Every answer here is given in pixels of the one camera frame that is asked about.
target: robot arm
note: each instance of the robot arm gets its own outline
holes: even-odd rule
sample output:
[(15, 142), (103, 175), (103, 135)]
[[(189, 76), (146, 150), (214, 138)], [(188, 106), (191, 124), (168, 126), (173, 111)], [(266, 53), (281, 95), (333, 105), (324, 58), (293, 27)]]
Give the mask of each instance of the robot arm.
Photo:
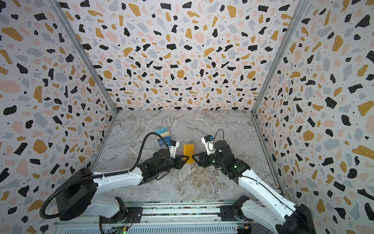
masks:
[[(159, 174), (168, 173), (171, 169), (181, 169), (188, 160), (188, 156), (176, 155), (178, 147), (179, 142), (171, 140), (167, 149), (158, 150), (151, 158), (143, 163), (136, 163), (133, 168), (127, 170), (102, 173), (82, 168), (45, 201), (40, 210), (40, 216), (44, 219), (59, 217), (61, 221), (68, 221), (80, 215), (98, 215), (110, 218), (114, 222), (121, 222), (128, 212), (122, 199), (106, 198), (102, 196), (102, 193), (120, 187), (141, 185), (155, 179), (159, 180), (166, 175), (158, 178)], [(58, 214), (46, 215), (45, 208), (54, 197)]]
[(201, 167), (212, 165), (221, 170), (228, 179), (247, 189), (265, 205), (258, 206), (250, 198), (241, 196), (233, 203), (236, 219), (256, 220), (273, 233), (316, 233), (311, 212), (306, 206), (298, 207), (268, 186), (249, 165), (234, 157), (225, 140), (213, 140), (211, 135), (201, 138), (206, 152), (193, 155), (195, 162)]

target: wire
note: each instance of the wire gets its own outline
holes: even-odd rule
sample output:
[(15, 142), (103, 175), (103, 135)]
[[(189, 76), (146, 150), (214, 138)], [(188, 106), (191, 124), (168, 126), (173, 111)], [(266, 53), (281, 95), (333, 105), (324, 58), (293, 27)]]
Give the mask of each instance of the wire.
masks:
[(309, 229), (310, 233), (313, 233), (312, 230), (309, 228), (308, 224), (294, 211), (292, 210), (291, 208), (288, 207), (288, 205), (284, 204), (281, 200), (279, 200), (279, 198), (277, 198), (267, 187), (265, 187), (263, 184), (261, 184), (259, 181), (253, 179), (253, 178), (250, 178), (248, 176), (243, 176), (245, 178), (249, 178), (253, 181), (256, 181), (256, 183), (260, 184), (262, 187), (264, 187), (271, 195), (273, 195), (280, 203), (282, 203), (283, 205), (285, 205), (285, 207), (287, 207), (290, 211), (292, 211), (292, 213), (294, 213), (295, 215), (297, 215), (303, 222), (304, 224), (306, 225), (306, 227)]
[(131, 215), (131, 224), (130, 224), (129, 228), (132, 226), (132, 223), (134, 222), (134, 218), (132, 217), (132, 214), (130, 214), (130, 215)]
[(140, 146), (140, 150), (139, 150), (139, 155), (138, 155), (137, 161), (135, 162), (135, 164), (132, 166), (132, 168), (131, 168), (129, 171), (133, 171), (133, 170), (135, 169), (135, 167), (138, 165), (139, 160), (140, 160), (141, 153), (142, 153), (142, 151), (143, 151), (143, 147), (144, 147), (145, 141), (146, 141), (146, 139), (147, 139), (150, 135), (156, 135), (156, 136), (158, 136), (159, 138), (161, 138), (162, 141), (165, 143), (166, 148), (167, 148), (167, 149), (169, 148), (169, 146), (168, 146), (168, 144), (166, 143), (165, 139), (164, 139), (160, 134), (158, 134), (158, 133), (148, 133), (148, 134), (144, 137), (143, 142), (141, 143), (141, 146)]
[(163, 142), (165, 143), (166, 145), (166, 148), (168, 149), (169, 146), (168, 144), (166, 143), (165, 139), (158, 133), (148, 133), (144, 139), (143, 139), (143, 142), (140, 146), (140, 150), (139, 150), (139, 155), (138, 155), (138, 158), (134, 164), (134, 166), (132, 166), (132, 168), (130, 170), (123, 170), (123, 171), (115, 171), (115, 172), (111, 172), (111, 173), (105, 173), (105, 174), (98, 174), (98, 175), (94, 175), (94, 176), (86, 176), (86, 177), (82, 177), (82, 178), (79, 178), (79, 179), (76, 179), (76, 180), (73, 180), (69, 183), (67, 183), (64, 187), (62, 188), (58, 188), (54, 193), (52, 193), (51, 196), (49, 196), (45, 202), (43, 203), (42, 207), (40, 208), (39, 210), (39, 215), (42, 219), (55, 219), (55, 218), (58, 218), (59, 217), (59, 213), (57, 214), (54, 214), (54, 215), (47, 215), (45, 213), (46, 211), (46, 208), (48, 206), (48, 204), (58, 195), (60, 194), (61, 192), (67, 190), (70, 186), (72, 185), (76, 185), (78, 183), (82, 183), (86, 180), (92, 180), (92, 179), (97, 179), (97, 178), (102, 178), (103, 176), (105, 177), (108, 177), (108, 176), (115, 176), (115, 175), (120, 175), (120, 174), (126, 174), (128, 173), (129, 171), (133, 171), (135, 169), (135, 167), (138, 165), (139, 163), (139, 160), (140, 160), (140, 156), (141, 156), (141, 153), (143, 151), (143, 147), (144, 147), (144, 144), (145, 144), (145, 140), (148, 138), (148, 136), (150, 135), (156, 135), (158, 136), (159, 138), (161, 138), (163, 140)]
[(101, 234), (104, 234), (104, 231), (103, 231), (103, 229), (102, 229), (102, 216), (100, 215), (99, 216), (99, 230), (100, 230), (100, 233)]
[(39, 211), (39, 215), (41, 218), (43, 219), (54, 219), (54, 218), (58, 218), (59, 217), (59, 213), (57, 214), (54, 214), (54, 215), (47, 215), (45, 213), (46, 211), (46, 208), (48, 206), (48, 204), (58, 195), (60, 194), (62, 191), (64, 190), (67, 190), (70, 186), (72, 185), (76, 185), (78, 183), (82, 183), (86, 180), (91, 180), (91, 179), (97, 179), (97, 178), (101, 178), (103, 177), (102, 174), (99, 174), (99, 175), (94, 175), (94, 176), (86, 176), (86, 177), (83, 177), (83, 178), (79, 178), (79, 179), (76, 179), (74, 181), (71, 181), (70, 183), (67, 183), (64, 187), (62, 188), (58, 188), (54, 193), (52, 193), (51, 196), (49, 196), (49, 198), (47, 198), (45, 200), (45, 202), (43, 203), (42, 207), (40, 208), (40, 211)]
[(221, 148), (222, 148), (222, 144), (223, 144), (223, 139), (225, 139), (225, 132), (223, 131), (223, 129), (218, 129), (218, 131), (215, 133), (215, 136), (214, 136), (214, 138), (213, 138), (213, 149), (211, 150), (210, 148), (209, 148), (209, 144), (208, 144), (208, 149), (210, 150), (210, 151), (213, 151), (214, 150), (214, 142), (215, 142), (215, 137), (217, 136), (217, 133), (220, 131), (220, 130), (222, 130), (222, 143), (221, 143)]

